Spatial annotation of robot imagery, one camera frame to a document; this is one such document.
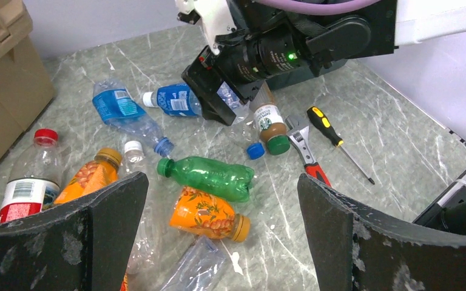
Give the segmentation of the red cap clear bottle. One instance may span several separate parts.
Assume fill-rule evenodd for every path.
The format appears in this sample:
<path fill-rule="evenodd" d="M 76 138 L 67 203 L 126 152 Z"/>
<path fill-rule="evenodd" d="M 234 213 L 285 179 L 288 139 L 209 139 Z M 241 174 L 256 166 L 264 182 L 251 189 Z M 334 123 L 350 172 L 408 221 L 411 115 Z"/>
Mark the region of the red cap clear bottle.
<path fill-rule="evenodd" d="M 34 215 L 53 205 L 61 191 L 58 134 L 38 129 L 32 144 L 12 166 L 0 209 L 0 224 Z"/>

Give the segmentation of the green plastic bottle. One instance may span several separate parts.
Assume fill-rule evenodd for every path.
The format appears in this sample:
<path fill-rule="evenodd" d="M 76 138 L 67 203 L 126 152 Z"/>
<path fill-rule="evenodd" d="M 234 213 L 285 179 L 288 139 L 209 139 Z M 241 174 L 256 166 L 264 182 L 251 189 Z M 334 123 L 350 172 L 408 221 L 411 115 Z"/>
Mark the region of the green plastic bottle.
<path fill-rule="evenodd" d="M 172 178 L 182 186 L 193 187 L 230 202 L 247 202 L 255 172 L 241 164 L 228 164 L 215 159 L 189 156 L 178 161 L 161 159 L 157 173 Z"/>

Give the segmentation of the dark green trash bin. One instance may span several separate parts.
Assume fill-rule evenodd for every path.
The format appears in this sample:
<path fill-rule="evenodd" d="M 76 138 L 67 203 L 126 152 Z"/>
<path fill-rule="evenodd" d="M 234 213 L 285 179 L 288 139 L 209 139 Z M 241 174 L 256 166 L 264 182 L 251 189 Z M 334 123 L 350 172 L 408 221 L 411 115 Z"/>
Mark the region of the dark green trash bin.
<path fill-rule="evenodd" d="M 322 68 L 319 72 L 319 76 L 338 70 L 339 68 L 343 67 L 346 62 L 347 59 L 334 61 L 330 68 Z M 313 75 L 310 68 L 301 67 L 293 72 L 273 76 L 267 79 L 266 83 L 271 90 L 279 90 L 314 78 L 315 76 Z"/>

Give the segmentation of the yellow black screwdriver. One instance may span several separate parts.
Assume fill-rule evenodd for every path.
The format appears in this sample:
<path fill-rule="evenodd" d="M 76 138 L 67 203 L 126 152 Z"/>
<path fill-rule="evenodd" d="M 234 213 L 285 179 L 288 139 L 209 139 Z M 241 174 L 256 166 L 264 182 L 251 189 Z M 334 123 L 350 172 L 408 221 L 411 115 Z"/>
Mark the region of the yellow black screwdriver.
<path fill-rule="evenodd" d="M 311 106 L 306 111 L 306 114 L 308 115 L 311 124 L 317 128 L 324 137 L 328 138 L 333 146 L 339 148 L 372 185 L 375 185 L 375 181 L 370 177 L 368 172 L 362 168 L 353 155 L 350 154 L 350 152 L 343 146 L 344 140 L 337 134 L 333 125 L 329 121 L 329 118 L 316 106 Z"/>

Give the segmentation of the clear white cap bottle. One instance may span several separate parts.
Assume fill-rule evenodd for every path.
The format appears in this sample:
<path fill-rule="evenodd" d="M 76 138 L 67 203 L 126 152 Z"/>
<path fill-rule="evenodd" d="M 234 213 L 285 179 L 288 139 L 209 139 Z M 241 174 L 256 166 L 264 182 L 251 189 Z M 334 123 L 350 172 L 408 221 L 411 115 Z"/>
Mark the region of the clear white cap bottle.
<path fill-rule="evenodd" d="M 123 166 L 125 174 L 134 172 L 148 174 L 149 163 L 139 141 L 128 141 L 124 144 Z M 141 192 L 143 196 L 139 199 L 139 203 L 142 214 L 127 265 L 127 273 L 130 275 L 153 270 L 160 261 L 160 237 L 155 220 L 157 214 L 154 198 L 146 189 Z"/>

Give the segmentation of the loose blue bottle cap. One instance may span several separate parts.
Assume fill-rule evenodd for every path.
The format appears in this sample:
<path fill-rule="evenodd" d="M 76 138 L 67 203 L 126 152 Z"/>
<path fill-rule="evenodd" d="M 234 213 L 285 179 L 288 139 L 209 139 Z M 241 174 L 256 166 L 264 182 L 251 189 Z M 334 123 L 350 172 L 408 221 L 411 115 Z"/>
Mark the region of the loose blue bottle cap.
<path fill-rule="evenodd" d="M 265 154 L 265 149 L 260 142 L 255 142 L 246 148 L 246 154 L 251 160 L 261 158 Z"/>

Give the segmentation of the blue label water bottle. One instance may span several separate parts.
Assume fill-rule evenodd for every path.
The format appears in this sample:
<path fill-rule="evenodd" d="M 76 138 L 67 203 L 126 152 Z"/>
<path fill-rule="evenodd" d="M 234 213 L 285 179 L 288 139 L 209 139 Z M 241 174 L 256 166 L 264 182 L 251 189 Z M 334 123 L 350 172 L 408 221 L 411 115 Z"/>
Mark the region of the blue label water bottle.
<path fill-rule="evenodd" d="M 217 93 L 236 114 L 233 124 L 238 124 L 249 117 L 248 105 L 243 105 L 225 82 Z M 184 82 L 160 87 L 153 92 L 145 92 L 142 95 L 142 102 L 146 107 L 159 108 L 169 116 L 203 117 L 197 96 Z"/>

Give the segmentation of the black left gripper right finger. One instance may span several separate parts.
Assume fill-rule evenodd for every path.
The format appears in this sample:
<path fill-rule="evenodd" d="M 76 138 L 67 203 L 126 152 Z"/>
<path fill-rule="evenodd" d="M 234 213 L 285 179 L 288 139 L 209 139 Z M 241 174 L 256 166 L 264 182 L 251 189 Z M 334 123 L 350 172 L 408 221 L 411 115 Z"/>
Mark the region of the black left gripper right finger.
<path fill-rule="evenodd" d="M 297 193 L 320 290 L 466 290 L 466 236 L 397 219 L 307 174 Z"/>

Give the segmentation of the crushed clear blue label bottle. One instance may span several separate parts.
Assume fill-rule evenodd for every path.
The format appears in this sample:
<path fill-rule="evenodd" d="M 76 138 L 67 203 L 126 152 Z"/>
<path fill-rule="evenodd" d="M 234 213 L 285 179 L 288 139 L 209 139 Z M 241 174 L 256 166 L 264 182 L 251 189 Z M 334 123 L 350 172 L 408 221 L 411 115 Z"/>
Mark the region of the crushed clear blue label bottle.
<path fill-rule="evenodd" d="M 211 239 L 199 236 L 158 290 L 213 290 L 225 270 L 225 254 Z"/>

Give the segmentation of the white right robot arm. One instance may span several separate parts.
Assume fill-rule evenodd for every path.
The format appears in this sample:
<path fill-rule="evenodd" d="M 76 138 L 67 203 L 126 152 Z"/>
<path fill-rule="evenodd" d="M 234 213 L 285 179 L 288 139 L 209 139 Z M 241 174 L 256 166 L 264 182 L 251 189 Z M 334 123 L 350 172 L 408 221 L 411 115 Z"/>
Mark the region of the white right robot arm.
<path fill-rule="evenodd" d="M 264 82 L 281 89 L 337 69 L 347 59 L 466 32 L 466 1 L 177 1 L 178 19 L 201 26 L 207 45 L 182 72 L 204 118 L 231 125 L 218 95 L 242 103 Z"/>

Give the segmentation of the red handled adjustable wrench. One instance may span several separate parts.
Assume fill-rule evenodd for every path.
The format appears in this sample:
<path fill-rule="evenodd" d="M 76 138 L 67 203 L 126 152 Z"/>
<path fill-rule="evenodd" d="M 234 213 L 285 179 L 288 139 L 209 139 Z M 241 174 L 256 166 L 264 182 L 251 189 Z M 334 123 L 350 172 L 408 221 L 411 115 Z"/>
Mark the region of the red handled adjustable wrench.
<path fill-rule="evenodd" d="M 285 119 L 285 122 L 289 128 L 287 137 L 299 152 L 304 164 L 305 172 L 324 184 L 331 186 L 329 179 L 325 175 L 309 147 L 309 121 L 301 116 L 289 115 Z"/>

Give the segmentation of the brown coffee bottle green cap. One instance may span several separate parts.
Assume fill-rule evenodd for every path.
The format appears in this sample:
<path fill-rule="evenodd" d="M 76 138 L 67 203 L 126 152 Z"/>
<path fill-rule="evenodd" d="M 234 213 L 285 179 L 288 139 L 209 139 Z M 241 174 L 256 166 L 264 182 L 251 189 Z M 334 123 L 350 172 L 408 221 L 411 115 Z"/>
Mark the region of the brown coffee bottle green cap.
<path fill-rule="evenodd" d="M 264 82 L 249 109 L 254 114 L 255 127 L 260 139 L 272 155 L 281 155 L 290 148 L 287 127 L 269 86 Z"/>

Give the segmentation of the blue tinted water bottle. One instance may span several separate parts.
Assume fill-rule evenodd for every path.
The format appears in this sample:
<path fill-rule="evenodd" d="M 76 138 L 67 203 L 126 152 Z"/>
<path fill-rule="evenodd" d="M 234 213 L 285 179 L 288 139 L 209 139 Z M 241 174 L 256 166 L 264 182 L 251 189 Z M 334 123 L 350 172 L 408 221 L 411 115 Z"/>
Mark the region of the blue tinted water bottle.
<path fill-rule="evenodd" d="M 92 103 L 103 123 L 124 131 L 167 158 L 174 145 L 163 133 L 161 126 L 131 97 L 126 85 L 119 79 L 109 78 L 93 85 Z"/>

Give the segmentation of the tan plastic toolbox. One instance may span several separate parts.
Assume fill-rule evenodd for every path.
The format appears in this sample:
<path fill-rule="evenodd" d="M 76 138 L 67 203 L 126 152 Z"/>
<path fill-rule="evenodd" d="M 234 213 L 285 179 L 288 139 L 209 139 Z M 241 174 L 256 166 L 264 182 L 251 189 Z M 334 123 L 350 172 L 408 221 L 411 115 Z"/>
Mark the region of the tan plastic toolbox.
<path fill-rule="evenodd" d="M 0 160 L 55 95 L 32 30 L 22 1 L 0 1 Z"/>

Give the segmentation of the orange juice bottle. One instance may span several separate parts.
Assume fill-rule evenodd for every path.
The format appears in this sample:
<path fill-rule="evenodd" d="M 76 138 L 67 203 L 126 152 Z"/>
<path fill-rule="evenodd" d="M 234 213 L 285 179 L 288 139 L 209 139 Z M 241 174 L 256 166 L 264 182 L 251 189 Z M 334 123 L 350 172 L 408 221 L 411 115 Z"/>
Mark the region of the orange juice bottle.
<path fill-rule="evenodd" d="M 69 184 L 55 199 L 54 205 L 64 204 L 88 195 L 118 180 L 121 154 L 111 148 L 102 148 L 92 161 L 85 163 Z"/>

